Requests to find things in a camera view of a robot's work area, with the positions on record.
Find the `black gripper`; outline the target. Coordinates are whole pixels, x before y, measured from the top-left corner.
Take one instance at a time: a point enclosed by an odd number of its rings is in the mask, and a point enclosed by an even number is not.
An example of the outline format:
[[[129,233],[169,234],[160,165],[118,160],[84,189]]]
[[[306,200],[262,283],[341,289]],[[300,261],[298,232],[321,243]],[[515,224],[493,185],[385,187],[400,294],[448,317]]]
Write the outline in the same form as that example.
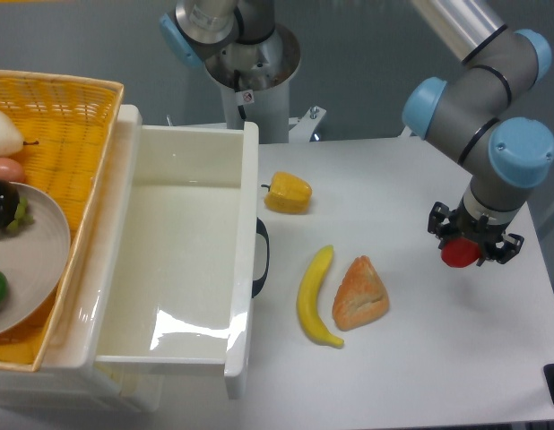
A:
[[[507,224],[492,224],[491,221],[492,218],[486,215],[475,219],[463,206],[451,211],[442,202],[435,202],[428,215],[428,232],[439,239],[440,256],[448,241],[464,237],[480,249],[477,264],[509,262],[520,253],[524,238],[513,233],[505,234]]]

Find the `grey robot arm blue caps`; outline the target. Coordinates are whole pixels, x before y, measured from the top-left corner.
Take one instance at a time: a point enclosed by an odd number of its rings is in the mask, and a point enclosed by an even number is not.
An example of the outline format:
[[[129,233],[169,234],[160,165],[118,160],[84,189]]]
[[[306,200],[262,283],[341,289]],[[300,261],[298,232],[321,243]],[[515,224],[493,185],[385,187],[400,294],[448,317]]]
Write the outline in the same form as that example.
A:
[[[472,176],[456,209],[436,203],[428,232],[451,267],[506,263],[523,239],[508,226],[554,160],[542,123],[502,114],[550,69],[548,41],[510,30],[483,1],[417,1],[417,13],[464,65],[453,83],[436,77],[407,99],[403,123]],[[305,141],[308,122],[290,125],[289,83],[299,69],[295,36],[274,18],[271,1],[180,1],[160,18],[183,64],[204,67],[221,91],[226,124],[251,122],[262,143]]]

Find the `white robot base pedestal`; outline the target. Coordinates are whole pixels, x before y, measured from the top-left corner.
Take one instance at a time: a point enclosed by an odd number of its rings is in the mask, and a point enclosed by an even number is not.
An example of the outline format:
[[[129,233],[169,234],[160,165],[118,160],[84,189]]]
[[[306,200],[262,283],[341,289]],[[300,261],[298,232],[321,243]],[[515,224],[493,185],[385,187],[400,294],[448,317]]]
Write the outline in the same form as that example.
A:
[[[253,122],[262,144],[318,141],[324,108],[314,105],[303,116],[290,115],[290,83],[300,62],[297,38],[280,24],[259,44],[234,42],[207,59],[205,70],[220,90],[227,127]]]

